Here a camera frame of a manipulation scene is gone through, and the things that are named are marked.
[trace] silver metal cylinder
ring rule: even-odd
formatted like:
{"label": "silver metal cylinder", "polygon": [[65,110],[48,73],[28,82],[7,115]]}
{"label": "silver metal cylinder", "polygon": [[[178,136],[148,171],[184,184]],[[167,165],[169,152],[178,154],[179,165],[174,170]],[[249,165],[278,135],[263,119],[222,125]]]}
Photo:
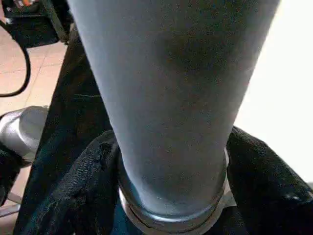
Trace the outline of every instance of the silver metal cylinder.
{"label": "silver metal cylinder", "polygon": [[32,163],[44,130],[48,108],[29,106],[0,118],[0,142]]}
{"label": "silver metal cylinder", "polygon": [[279,1],[68,2],[126,200],[150,227],[192,230],[223,194],[225,144]]}

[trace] black fabric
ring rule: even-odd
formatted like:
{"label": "black fabric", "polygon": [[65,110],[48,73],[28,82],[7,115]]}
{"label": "black fabric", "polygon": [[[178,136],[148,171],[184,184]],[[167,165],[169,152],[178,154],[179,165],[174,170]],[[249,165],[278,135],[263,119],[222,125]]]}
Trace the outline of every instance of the black fabric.
{"label": "black fabric", "polygon": [[204,235],[249,235],[237,207],[227,207],[214,224]]}
{"label": "black fabric", "polygon": [[45,199],[56,189],[88,144],[110,129],[109,118],[83,46],[77,31],[73,30],[14,234],[40,234],[36,232],[40,221],[37,224],[33,221],[45,214]]}
{"label": "black fabric", "polygon": [[237,127],[227,150],[230,187],[251,234],[313,233],[313,190],[275,152]]}
{"label": "black fabric", "polygon": [[7,199],[22,164],[18,154],[0,143],[0,206]]}
{"label": "black fabric", "polygon": [[38,205],[20,234],[109,234],[117,199],[114,133],[88,145]]}

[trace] white wall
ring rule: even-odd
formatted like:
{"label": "white wall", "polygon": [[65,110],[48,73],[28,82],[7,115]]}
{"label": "white wall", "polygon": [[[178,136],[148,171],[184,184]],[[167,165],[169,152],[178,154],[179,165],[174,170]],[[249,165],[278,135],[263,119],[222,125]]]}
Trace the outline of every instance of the white wall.
{"label": "white wall", "polygon": [[313,182],[313,0],[282,0],[235,125]]}

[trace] floor tile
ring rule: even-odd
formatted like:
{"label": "floor tile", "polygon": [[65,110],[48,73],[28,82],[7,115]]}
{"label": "floor tile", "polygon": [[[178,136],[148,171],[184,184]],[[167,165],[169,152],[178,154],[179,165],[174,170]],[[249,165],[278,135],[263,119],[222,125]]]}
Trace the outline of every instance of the floor tile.
{"label": "floor tile", "polygon": [[4,13],[3,13],[1,1],[0,1],[0,21],[4,21]]}
{"label": "floor tile", "polygon": [[[25,107],[26,101],[27,101],[29,94],[32,90],[32,86],[34,85],[34,82],[36,80],[38,71],[39,71],[39,68],[32,70],[29,85],[23,93],[21,93],[17,96],[14,96],[14,97],[0,98],[0,115]],[[8,75],[10,75],[10,73],[1,73],[0,77],[1,76],[6,77]]]}
{"label": "floor tile", "polygon": [[41,67],[31,94],[26,102],[30,105],[49,105],[62,64]]}
{"label": "floor tile", "polygon": [[13,41],[0,45],[0,72],[25,70],[26,61],[22,50]]}
{"label": "floor tile", "polygon": [[8,34],[6,31],[2,31],[2,41],[1,44],[8,44],[12,42],[12,36],[10,34]]}
{"label": "floor tile", "polygon": [[25,167],[25,168],[22,168],[12,189],[11,189],[11,192],[12,193],[15,193],[16,195],[18,196],[23,196],[24,194],[24,190],[25,190],[25,186],[26,186],[26,183],[27,183],[27,180],[28,180],[28,176],[29,176],[29,173],[30,173],[30,169],[31,169],[31,166],[29,167]]}
{"label": "floor tile", "polygon": [[1,45],[1,43],[2,43],[2,39],[3,39],[3,37],[4,37],[4,35],[6,34],[6,31],[2,28],[2,27],[0,27],[0,45]]}
{"label": "floor tile", "polygon": [[34,47],[34,48],[27,49],[32,68],[38,68],[42,66],[44,59],[47,55],[47,52],[49,51],[49,48],[51,46],[52,45],[47,45],[47,46]]}
{"label": "floor tile", "polygon": [[16,204],[15,202],[12,202],[10,200],[6,200],[5,203],[3,204],[3,207],[12,206],[12,205],[15,205],[15,204]]}
{"label": "floor tile", "polygon": [[43,62],[43,66],[55,65],[63,62],[67,46],[63,43],[55,43],[49,46],[49,50]]}
{"label": "floor tile", "polygon": [[0,94],[17,91],[25,81],[26,70],[0,73]]}
{"label": "floor tile", "polygon": [[1,235],[12,235],[18,213],[0,218]]}

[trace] metal pipe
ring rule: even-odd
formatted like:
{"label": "metal pipe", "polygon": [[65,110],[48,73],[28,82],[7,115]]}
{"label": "metal pipe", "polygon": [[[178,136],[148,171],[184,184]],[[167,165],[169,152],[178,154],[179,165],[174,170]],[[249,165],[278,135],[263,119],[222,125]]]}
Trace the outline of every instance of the metal pipe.
{"label": "metal pipe", "polygon": [[126,200],[159,230],[198,226],[223,193],[225,144],[279,0],[68,2]]}

